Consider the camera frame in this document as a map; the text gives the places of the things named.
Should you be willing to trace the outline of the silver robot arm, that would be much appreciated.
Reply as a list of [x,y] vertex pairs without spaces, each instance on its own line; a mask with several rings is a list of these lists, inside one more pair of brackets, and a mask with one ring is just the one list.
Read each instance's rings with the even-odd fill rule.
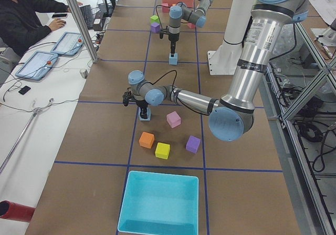
[[202,28],[206,22],[206,12],[213,0],[198,0],[199,5],[195,9],[187,7],[183,2],[178,2],[170,8],[169,25],[166,27],[168,39],[170,41],[170,56],[174,56],[176,42],[180,37],[181,20]]
[[[178,2],[170,8],[170,23],[162,30],[175,50],[182,21],[203,27],[206,12],[214,0],[198,0],[195,9]],[[221,98],[210,98],[176,87],[157,86],[144,73],[134,70],[128,75],[129,88],[123,104],[134,102],[140,118],[147,119],[148,105],[165,100],[209,117],[212,134],[222,141],[234,141],[254,123],[253,99],[267,70],[277,38],[287,24],[306,19],[309,0],[233,0],[222,45],[210,53],[208,64],[222,75],[232,75],[228,92]]]

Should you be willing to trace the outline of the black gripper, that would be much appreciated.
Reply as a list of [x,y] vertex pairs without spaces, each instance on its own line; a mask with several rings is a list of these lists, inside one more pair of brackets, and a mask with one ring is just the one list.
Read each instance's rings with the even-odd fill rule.
[[180,34],[179,33],[170,33],[169,32],[169,41],[170,44],[170,54],[175,54],[175,44],[179,41]]
[[135,103],[138,107],[140,107],[140,119],[147,119],[147,108],[149,104],[146,102],[145,99],[137,100]]

